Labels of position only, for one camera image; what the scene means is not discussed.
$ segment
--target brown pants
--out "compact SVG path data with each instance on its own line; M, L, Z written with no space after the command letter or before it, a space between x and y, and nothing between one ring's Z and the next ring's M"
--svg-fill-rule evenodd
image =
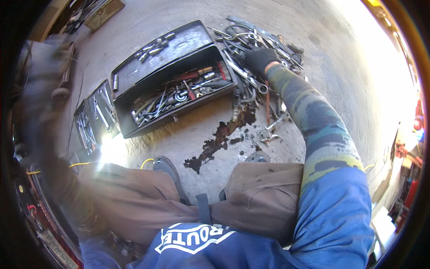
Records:
M242 162L231 173L226 201L211 204L213 223L291 242L297 220L302 164ZM148 247L161 228L200 222L197 206L179 202L163 171L88 164L79 181L117 236Z

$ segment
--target black glove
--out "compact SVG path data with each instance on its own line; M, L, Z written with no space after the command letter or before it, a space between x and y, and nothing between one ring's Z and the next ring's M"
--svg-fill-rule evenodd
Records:
M253 47L252 50L245 51L246 59L251 71L257 76L266 80L264 69L271 62L281 62L273 49L262 49Z

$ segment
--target toolbox lid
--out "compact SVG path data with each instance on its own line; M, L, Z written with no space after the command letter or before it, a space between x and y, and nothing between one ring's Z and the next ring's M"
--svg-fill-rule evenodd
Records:
M148 75L155 73L172 61L213 43L203 23L199 20L169 31L161 37L170 33L175 33L175 38L171 39L169 45L159 54L149 56L143 63L135 58L135 54L142 48L155 42L156 39L154 39L138 49L112 71L112 79L114 75L118 75L118 90L113 94L114 99L118 98Z

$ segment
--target garage floor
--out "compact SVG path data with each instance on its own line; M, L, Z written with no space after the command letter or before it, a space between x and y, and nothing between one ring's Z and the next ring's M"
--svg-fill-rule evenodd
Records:
M67 147L69 119L77 102L86 98L112 70L154 38L194 20L207 27L224 29L228 15L247 20L287 42L305 48L302 76L309 78L344 120L364 165L373 164L368 180L371 194L385 178L378 176L380 161L391 147L401 111L398 98L407 102L412 83L402 52L390 41L368 10L356 0L123 0L126 6L91 34L85 26L78 31L78 62L84 72L82 95L75 83L60 126L58 152ZM75 72L74 81L81 79ZM297 127L284 122L277 130L280 139L266 147L258 141L265 125L265 112L256 111L256 121L237 128L227 147L202 162L199 173L184 166L185 160L198 158L205 141L214 139L220 121L231 119L231 98L224 97L194 110L145 136L122 139L119 135L103 147L103 160L139 169L147 158L158 155L172 160L192 203L195 195L207 193L209 202L218 201L234 166L256 151L267 152L272 162L303 163L305 143ZM242 142L231 140L243 135ZM70 151L81 150L74 128Z

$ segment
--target yellow cord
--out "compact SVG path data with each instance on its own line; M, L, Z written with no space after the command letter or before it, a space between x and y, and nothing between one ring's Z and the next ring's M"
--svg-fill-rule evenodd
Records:
M147 162L147 161L153 161L154 159L152 159L152 158L149 158L149 159L147 159L146 161L144 161L143 163L142 163L142 166L140 167L140 170L142 170L143 169L143 166L145 165L145 163Z
M34 175L34 174L38 174L41 171L34 171L34 172L25 172L27 175Z
M76 165L85 165L85 164L90 164L90 163L96 163L96 161L90 161L90 162L87 162L87 163L77 163L77 164L72 164L71 166L69 166L69 168L70 167L73 167L73 166L76 166ZM38 173L40 173L41 171L34 171L34 172L25 172L27 175L35 175L35 174L38 174Z
M75 166L75 165L85 165L85 164L90 164L90 163L95 163L95 161L90 161L90 162L87 162L87 163L77 163L77 164L72 164L71 166L69 166L69 168L70 168L70 167L73 167L73 166Z
M381 159L385 159L388 155L390 155L391 153L390 152L388 152L386 155L384 155ZM364 168L364 170L363 171L366 171L367 169L369 169L369 168L371 168L371 167L374 167L375 165L376 165L376 163L379 161L379 160L376 160L376 162L374 163L374 164L369 164L368 166L366 166L365 168Z
M374 164L369 164L368 166L366 166L366 168L364 168L364 171L366 171L367 169L374 167L376 165L376 163Z

